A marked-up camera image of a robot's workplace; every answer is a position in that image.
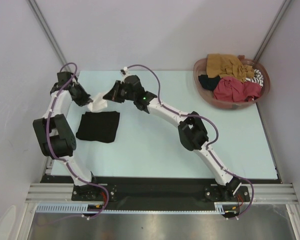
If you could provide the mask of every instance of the metal frame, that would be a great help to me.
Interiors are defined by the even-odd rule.
[[[75,201],[71,200],[74,185],[71,183],[33,183],[30,186],[26,203],[89,203],[101,204],[101,201]],[[254,184],[253,204],[298,204],[298,199],[292,184]],[[231,202],[218,202],[228,205]]]
[[[300,206],[292,184],[255,184],[253,205],[286,205],[293,231],[297,240],[300,240]],[[73,184],[71,183],[34,183],[30,186],[26,198],[26,210],[20,225],[20,231],[16,240],[27,239],[35,212],[40,213],[77,213],[82,214],[89,204],[101,204],[95,202],[71,201]],[[215,203],[215,211],[115,211],[105,210],[103,214],[223,214],[223,205],[229,202]]]
[[[48,39],[54,53],[56,54],[56,57],[58,58],[59,62],[61,63],[61,65],[65,65],[66,63],[68,63],[68,61],[65,58],[64,53],[62,52],[54,34],[52,33],[52,31],[50,30],[50,27],[44,17],[44,15],[42,14],[36,0],[26,0],[33,15],[35,16],[35,18],[37,19],[44,35],[46,36],[46,38]],[[65,67],[65,70],[67,70],[68,72],[71,72],[71,69],[69,66]]]
[[[277,30],[279,24],[281,23],[284,15],[286,14],[286,12],[288,11],[289,7],[292,5],[292,3],[295,0],[284,0],[278,13],[276,14],[273,22],[271,23],[271,26],[268,30],[268,32],[266,33],[258,51],[256,52],[253,60],[255,60],[256,62],[259,62],[262,54],[264,53],[266,47],[268,46],[268,43],[270,42],[272,36],[274,35],[275,31]]]
[[[31,185],[27,203],[90,203],[101,204],[103,198],[81,200],[77,197],[76,186],[65,176],[49,176],[58,183],[34,183]],[[182,179],[182,178],[134,178],[134,177],[94,177],[94,182],[106,187],[110,193],[107,210],[117,212],[129,211],[213,211],[214,203],[205,194],[219,189],[214,179]],[[242,186],[238,190],[245,202],[250,201],[248,188]]]

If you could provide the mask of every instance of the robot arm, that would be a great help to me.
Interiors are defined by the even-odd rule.
[[[145,91],[138,76],[129,75],[123,70],[121,72],[124,74],[123,81],[117,80],[103,98],[117,103],[123,103],[125,100],[133,101],[139,110],[156,115],[177,127],[181,144],[187,150],[194,151],[203,160],[214,174],[217,184],[235,195],[241,181],[224,171],[228,168],[208,145],[208,132],[202,120],[193,117],[198,114],[196,112],[189,114],[163,104],[155,94]]]
[[[79,106],[84,106],[90,103],[92,100],[90,99],[90,95],[87,94],[82,88],[82,86],[77,82],[73,82],[72,84],[70,84],[57,97],[58,90],[62,85],[65,84],[65,82],[67,82],[71,78],[72,73],[59,72],[57,76],[58,83],[56,83],[53,86],[50,92],[51,101],[48,110],[42,118],[33,121],[33,128],[43,155],[55,159],[52,156],[48,147],[47,137],[49,137],[55,155],[58,158],[66,160],[68,166],[72,169],[73,173],[75,173],[84,181],[90,183],[92,181],[92,173],[83,165],[80,157],[75,151],[77,148],[76,138],[66,120],[66,117],[72,101],[75,101],[75,103]],[[50,134],[49,136],[47,136],[47,118],[49,112],[51,111],[53,101],[56,97],[58,99],[54,105],[53,112],[50,118]],[[71,171],[69,172],[73,179],[74,185],[85,185],[85,183],[79,181],[78,178],[74,176]]]

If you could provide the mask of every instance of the tabletop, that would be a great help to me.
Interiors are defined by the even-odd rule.
[[[145,70],[131,71],[141,80],[146,91],[157,95],[158,83]],[[219,140],[213,149],[233,173],[249,179],[277,179],[256,105],[245,109],[217,109],[199,95],[192,71],[155,71],[161,82],[160,98],[181,111],[196,111],[217,126]],[[119,71],[81,71],[78,81],[91,96],[108,92]],[[74,134],[78,131],[86,106],[71,103],[66,117]],[[163,119],[138,110],[133,102],[108,101],[105,111],[120,113],[115,141],[102,143],[76,139],[81,161],[95,176],[144,178],[214,178],[204,162],[180,143],[178,129]],[[212,141],[215,130],[203,122]],[[51,175],[68,176],[59,162]]]

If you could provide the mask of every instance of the white enclosure wall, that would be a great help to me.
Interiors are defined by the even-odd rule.
[[[37,0],[81,70],[192,70],[208,53],[253,58],[283,0]]]
[[[32,121],[47,109],[60,67],[27,2],[0,1],[0,218],[15,205],[18,221],[43,171]]]
[[[300,0],[296,0],[261,58],[272,88],[260,103],[285,183],[300,203]]]

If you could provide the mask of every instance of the laundry basket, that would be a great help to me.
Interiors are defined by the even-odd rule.
[[[243,58],[243,59],[240,59],[240,61],[242,62],[243,65],[251,65],[253,67],[253,69],[258,69],[263,75],[263,87],[261,89],[260,97],[254,101],[245,101],[245,102],[229,102],[229,101],[221,101],[221,100],[215,99],[213,92],[203,89],[199,82],[199,76],[201,74],[207,74],[206,73],[207,60],[208,60],[207,58],[203,58],[195,63],[195,65],[193,67],[193,78],[194,78],[195,85],[196,85],[201,97],[206,102],[215,106],[216,108],[243,109],[243,108],[251,106],[252,104],[255,104],[256,102],[259,102],[268,94],[271,84],[270,84],[269,75],[268,75],[266,69],[264,68],[264,66],[262,66],[260,63],[254,61],[252,59]]]

